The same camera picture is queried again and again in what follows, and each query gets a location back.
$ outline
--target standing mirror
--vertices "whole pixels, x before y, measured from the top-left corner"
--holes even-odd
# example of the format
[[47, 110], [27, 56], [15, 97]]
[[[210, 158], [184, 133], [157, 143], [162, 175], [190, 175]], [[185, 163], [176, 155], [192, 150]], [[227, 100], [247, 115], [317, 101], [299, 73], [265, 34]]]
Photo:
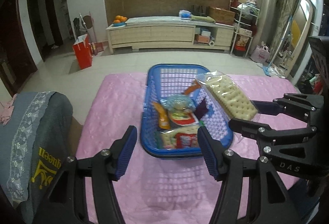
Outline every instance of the standing mirror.
[[271, 63], [288, 77], [300, 55], [313, 18], [310, 0], [295, 0], [293, 10], [282, 32], [281, 42]]

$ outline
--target fruit bowl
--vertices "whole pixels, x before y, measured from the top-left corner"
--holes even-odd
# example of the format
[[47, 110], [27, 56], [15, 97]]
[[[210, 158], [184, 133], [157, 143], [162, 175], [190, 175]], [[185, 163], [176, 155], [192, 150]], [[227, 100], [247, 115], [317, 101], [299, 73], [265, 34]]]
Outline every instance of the fruit bowl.
[[121, 23], [113, 23], [113, 26], [124, 26], [126, 22], [121, 22]]

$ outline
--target pink cloth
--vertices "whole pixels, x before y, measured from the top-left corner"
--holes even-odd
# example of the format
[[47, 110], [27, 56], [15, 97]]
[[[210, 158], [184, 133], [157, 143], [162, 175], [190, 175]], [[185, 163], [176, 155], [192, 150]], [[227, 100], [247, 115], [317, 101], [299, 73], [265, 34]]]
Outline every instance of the pink cloth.
[[[289, 81], [279, 78], [231, 75], [254, 100], [272, 101], [284, 93], [295, 93]], [[122, 137], [129, 125], [140, 130], [145, 96], [146, 74], [112, 74], [105, 77], [83, 127], [77, 158], [92, 157]], [[305, 127], [285, 115], [261, 116], [260, 122], [274, 129]], [[240, 156], [257, 159], [257, 144], [234, 137], [231, 149]], [[298, 179], [279, 173], [290, 188]], [[147, 154], [139, 140], [126, 174], [114, 182], [116, 196], [127, 224], [200, 224], [208, 223], [221, 183], [209, 175], [203, 158], [161, 160]], [[86, 179], [89, 220], [97, 222], [91, 179]], [[239, 217], [246, 214], [248, 179], [243, 180]]]
[[6, 125], [12, 117], [14, 111], [13, 103], [16, 97], [17, 97], [17, 93], [12, 97], [12, 99], [9, 102], [5, 104], [1, 104], [3, 106], [3, 110], [2, 112], [0, 112], [0, 123], [3, 123], [3, 125]]

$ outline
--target blue plastic basket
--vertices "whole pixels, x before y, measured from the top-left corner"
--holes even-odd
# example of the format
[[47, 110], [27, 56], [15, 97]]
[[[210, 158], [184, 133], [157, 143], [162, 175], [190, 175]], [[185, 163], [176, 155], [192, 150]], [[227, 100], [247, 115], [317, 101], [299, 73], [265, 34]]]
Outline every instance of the blue plastic basket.
[[[144, 100], [140, 140], [144, 150], [158, 158], [191, 158], [202, 156], [200, 148], [158, 149], [155, 133], [158, 128], [158, 113], [152, 102], [161, 98], [185, 91], [195, 79], [195, 76], [209, 72], [201, 65], [159, 64], [151, 67], [147, 76], [147, 89]], [[208, 113], [201, 119], [213, 139], [220, 140], [224, 147], [229, 147], [233, 140], [233, 132], [228, 127], [217, 106], [213, 104], [203, 89], [190, 94], [195, 104], [206, 98]]]

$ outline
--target circular wall decoration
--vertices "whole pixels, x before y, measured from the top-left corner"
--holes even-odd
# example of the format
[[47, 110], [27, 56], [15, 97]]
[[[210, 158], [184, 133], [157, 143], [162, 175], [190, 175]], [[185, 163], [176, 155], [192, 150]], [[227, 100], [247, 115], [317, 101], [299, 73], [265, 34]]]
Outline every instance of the circular wall decoration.
[[88, 15], [84, 16], [83, 21], [86, 23], [87, 29], [90, 29], [93, 27], [93, 21], [92, 21], [91, 16], [88, 16]]

